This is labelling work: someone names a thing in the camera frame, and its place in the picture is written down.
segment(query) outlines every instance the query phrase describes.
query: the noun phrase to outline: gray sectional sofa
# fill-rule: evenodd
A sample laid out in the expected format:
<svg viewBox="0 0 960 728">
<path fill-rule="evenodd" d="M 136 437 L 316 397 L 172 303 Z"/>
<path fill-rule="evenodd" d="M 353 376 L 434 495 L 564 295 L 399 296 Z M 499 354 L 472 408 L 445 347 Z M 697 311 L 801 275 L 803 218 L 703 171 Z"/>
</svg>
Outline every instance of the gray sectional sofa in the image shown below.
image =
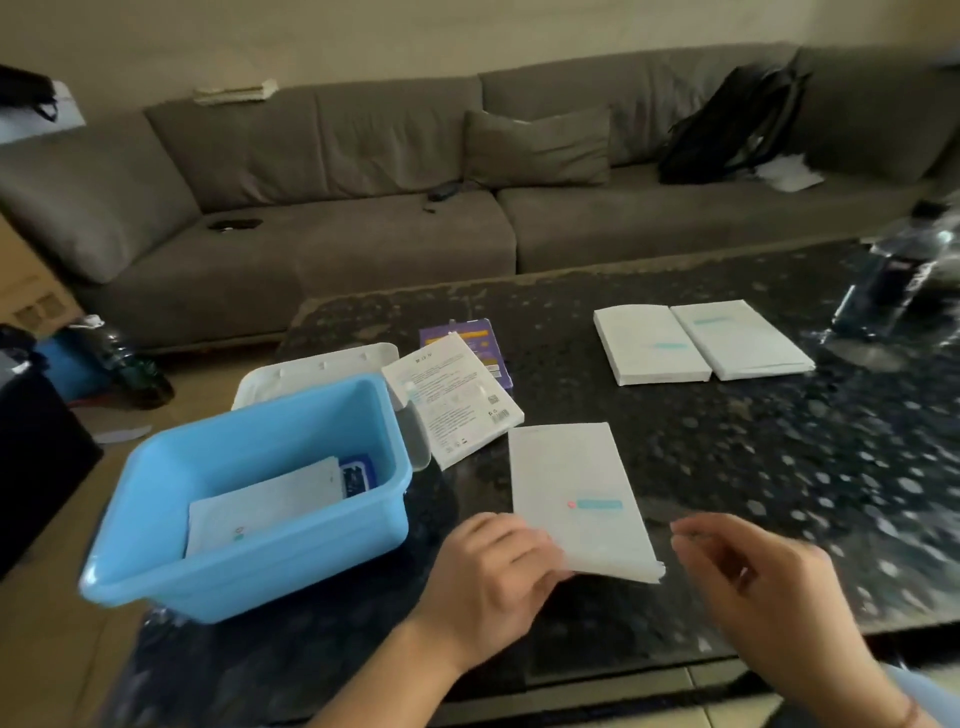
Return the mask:
<svg viewBox="0 0 960 728">
<path fill-rule="evenodd" d="M 736 66 L 796 61 L 791 147 L 826 183 L 661 186 L 654 155 Z M 464 115 L 609 106 L 609 184 L 473 190 Z M 0 147 L 0 210 L 81 303 L 147 348 L 285 329 L 309 296 L 508 276 L 816 235 L 853 235 L 960 187 L 960 76 L 884 49 L 737 45 L 453 79 L 175 101 Z M 211 221 L 255 217 L 256 230 Z"/>
</svg>

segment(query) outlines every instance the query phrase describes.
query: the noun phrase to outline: hand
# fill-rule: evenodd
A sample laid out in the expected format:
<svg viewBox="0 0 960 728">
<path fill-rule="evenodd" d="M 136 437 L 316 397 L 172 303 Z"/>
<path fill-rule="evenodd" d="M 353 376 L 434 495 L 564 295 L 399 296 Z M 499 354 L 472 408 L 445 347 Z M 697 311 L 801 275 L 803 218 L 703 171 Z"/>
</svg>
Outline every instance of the hand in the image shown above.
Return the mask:
<svg viewBox="0 0 960 728">
<path fill-rule="evenodd" d="M 896 726 L 909 700 L 860 636 L 830 557 L 737 518 L 672 524 L 673 547 L 740 657 L 825 725 Z"/>
<path fill-rule="evenodd" d="M 572 575 L 563 568 L 564 553 L 545 531 L 512 514 L 479 514 L 447 536 L 408 621 L 466 672 L 530 631 Z"/>
</svg>

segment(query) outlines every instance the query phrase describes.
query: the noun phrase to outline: dark bottle cap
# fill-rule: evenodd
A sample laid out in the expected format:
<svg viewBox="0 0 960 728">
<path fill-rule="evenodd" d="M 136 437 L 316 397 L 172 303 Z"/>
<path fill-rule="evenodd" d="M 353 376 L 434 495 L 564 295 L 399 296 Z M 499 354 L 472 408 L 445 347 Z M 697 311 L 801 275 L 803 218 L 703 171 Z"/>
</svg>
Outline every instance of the dark bottle cap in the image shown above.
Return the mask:
<svg viewBox="0 0 960 728">
<path fill-rule="evenodd" d="M 949 212 L 950 206 L 930 200 L 920 200 L 910 213 L 914 220 L 939 220 Z"/>
</svg>

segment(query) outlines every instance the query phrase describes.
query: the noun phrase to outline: cardboard box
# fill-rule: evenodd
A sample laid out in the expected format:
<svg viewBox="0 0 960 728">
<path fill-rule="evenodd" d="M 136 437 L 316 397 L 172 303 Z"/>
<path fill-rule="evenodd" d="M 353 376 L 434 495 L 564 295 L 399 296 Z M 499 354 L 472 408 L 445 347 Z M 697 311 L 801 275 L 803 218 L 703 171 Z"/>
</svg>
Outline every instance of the cardboard box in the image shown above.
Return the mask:
<svg viewBox="0 0 960 728">
<path fill-rule="evenodd" d="M 0 323 L 43 339 L 83 315 L 70 292 L 0 216 Z"/>
</svg>

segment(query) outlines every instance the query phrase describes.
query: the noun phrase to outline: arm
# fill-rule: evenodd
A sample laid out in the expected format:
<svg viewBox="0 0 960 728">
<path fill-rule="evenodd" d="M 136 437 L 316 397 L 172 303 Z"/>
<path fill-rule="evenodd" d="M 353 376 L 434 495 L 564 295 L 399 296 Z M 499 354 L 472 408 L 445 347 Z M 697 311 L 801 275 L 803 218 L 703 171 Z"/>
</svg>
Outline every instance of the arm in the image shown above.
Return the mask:
<svg viewBox="0 0 960 728">
<path fill-rule="evenodd" d="M 937 728 L 874 660 L 821 548 L 715 513 L 673 531 L 678 558 L 740 657 L 824 728 Z"/>
<path fill-rule="evenodd" d="M 517 516 L 461 523 L 410 617 L 307 728 L 422 728 L 461 675 L 530 630 L 563 563 Z"/>
</svg>

